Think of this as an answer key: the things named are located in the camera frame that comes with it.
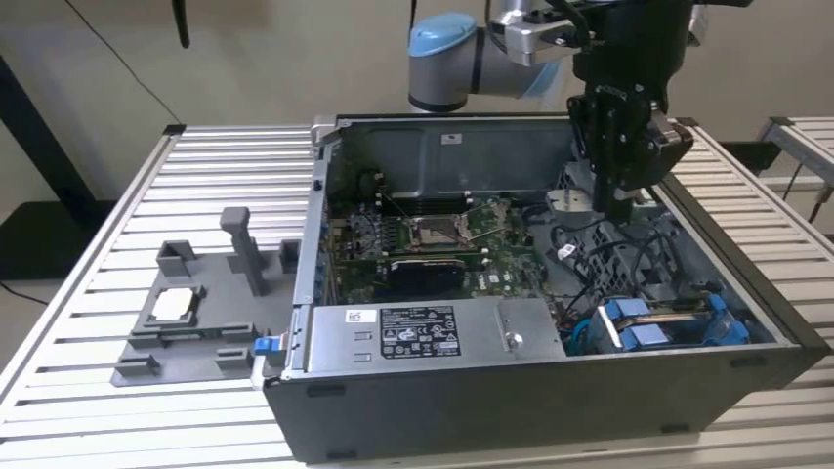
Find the slotted aluminum surface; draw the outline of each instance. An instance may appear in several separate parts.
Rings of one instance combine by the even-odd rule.
[[[775,118],[761,139],[777,144],[829,185],[834,184],[834,117]]]
[[[696,148],[676,174],[834,345],[831,244],[706,134],[693,131]],[[198,251],[230,250],[217,219],[225,206],[239,204],[253,210],[261,245],[298,236],[309,155],[305,127],[190,128],[179,140],[163,139],[95,241],[101,246],[82,259],[3,374],[13,385],[0,406],[0,467],[302,467],[249,380],[115,388],[110,376],[155,276],[159,241],[187,238]],[[561,424],[570,422],[554,416]],[[700,436],[380,464],[392,462],[414,468],[831,467],[834,358],[788,389],[751,395]]]

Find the sticker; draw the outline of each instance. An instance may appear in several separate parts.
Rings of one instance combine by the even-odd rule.
[[[452,306],[384,308],[380,310],[380,331],[382,356],[389,360],[457,357],[461,354],[461,333]]]
[[[460,145],[465,142],[465,134],[441,134],[441,145]]]
[[[377,322],[377,310],[348,310],[345,322]]]
[[[577,247],[574,246],[574,244],[566,244],[565,246],[562,246],[562,249],[557,251],[557,256],[560,257],[560,260],[564,261],[565,258],[572,257],[572,254],[574,254],[576,251]]]

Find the black cable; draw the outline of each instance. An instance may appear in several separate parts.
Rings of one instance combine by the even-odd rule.
[[[808,222],[813,223],[817,220],[817,215],[820,215],[820,209],[823,208],[823,202],[817,202],[813,205],[813,210],[811,211],[811,216],[808,217]]]
[[[416,18],[418,17],[418,0],[413,0],[412,15],[409,18],[409,43],[413,42],[413,29],[416,29]]]
[[[492,24],[492,16],[493,16],[493,0],[486,0],[486,2],[484,3],[484,29],[486,30],[486,35],[490,38],[490,41],[493,41],[493,44],[496,44],[496,47],[498,48],[498,50],[501,52],[504,52],[505,54],[508,54],[508,46],[501,42],[501,40],[498,39],[498,36],[496,36],[496,31],[493,29],[493,24]]]
[[[797,166],[797,171],[795,171],[795,176],[792,177],[792,181],[788,183],[788,188],[785,189],[785,193],[783,194],[783,200],[788,201],[788,196],[792,193],[792,189],[795,188],[795,183],[797,182],[797,176],[800,176],[800,172],[804,170],[804,164],[800,163]]]
[[[654,243],[658,239],[664,238],[664,234],[657,234],[653,237],[650,237],[645,243],[642,244],[642,246],[638,249],[638,255],[636,256],[636,261],[632,264],[632,268],[629,270],[629,280],[632,281],[633,285],[636,286],[636,289],[644,294],[646,295],[646,297],[649,297],[649,299],[654,299],[653,295],[645,291],[645,287],[640,284],[638,282],[638,277],[637,277],[637,273],[638,273],[638,267],[640,267],[640,260],[642,259],[642,256],[646,255],[649,246],[652,245],[652,243]]]
[[[585,47],[590,45],[590,26],[584,14],[577,7],[569,2],[569,0],[546,0],[550,6],[565,14],[565,17],[572,21],[577,28],[577,38],[580,40],[580,46]]]
[[[166,103],[162,101],[162,99],[157,96],[157,94],[151,91],[151,89],[147,87],[147,85],[142,82],[142,80],[139,79],[139,76],[137,75],[137,72],[134,71],[134,69],[131,68],[131,66],[126,62],[126,60],[122,58],[122,56],[117,52],[117,49],[114,49],[114,46],[110,45],[110,42],[107,42],[107,39],[105,39],[102,34],[99,34],[99,31],[95,30],[95,27],[93,27],[93,24],[90,24],[90,21],[87,21],[87,18],[85,17],[85,15],[79,11],[79,9],[77,8],[77,6],[71,2],[71,0],[65,0],[65,3],[70,6],[70,8],[73,8],[74,12],[77,12],[77,15],[82,19],[83,23],[87,25],[87,28],[90,29],[90,31],[93,31],[93,34],[95,34],[95,36],[99,38],[102,43],[107,46],[107,48],[110,49],[110,52],[114,53],[114,56],[117,56],[117,59],[119,59],[119,62],[122,62],[122,65],[126,66],[126,69],[129,70],[129,72],[134,76],[134,79],[135,79],[137,83],[141,85],[142,88],[145,88],[145,91],[147,91],[147,93],[154,97],[157,102],[166,108],[166,110],[169,111],[169,114],[171,114],[171,117],[174,117],[174,120],[177,121],[177,123],[182,124],[183,121],[178,117],[178,114],[174,113],[171,108],[166,105]]]
[[[10,285],[7,285],[3,281],[0,281],[0,287],[2,287],[6,291],[9,291],[11,294],[14,294],[15,296],[18,296],[18,297],[21,297],[21,298],[25,298],[26,300],[34,301],[35,303],[39,303],[39,304],[42,304],[43,306],[49,306],[49,305],[50,305],[46,301],[39,300],[39,299],[38,299],[38,298],[35,298],[34,296],[29,296],[29,295],[26,295],[25,293],[21,293],[21,292],[15,291],[13,288],[10,288]]]

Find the power supply label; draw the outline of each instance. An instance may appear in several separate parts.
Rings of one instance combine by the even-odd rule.
[[[457,357],[461,354],[452,306],[381,309],[380,336],[386,359]]]

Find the open computer tower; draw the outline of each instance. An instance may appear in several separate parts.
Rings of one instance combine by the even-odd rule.
[[[673,175],[590,210],[566,116],[337,127],[265,370],[298,460],[698,432],[828,353]]]

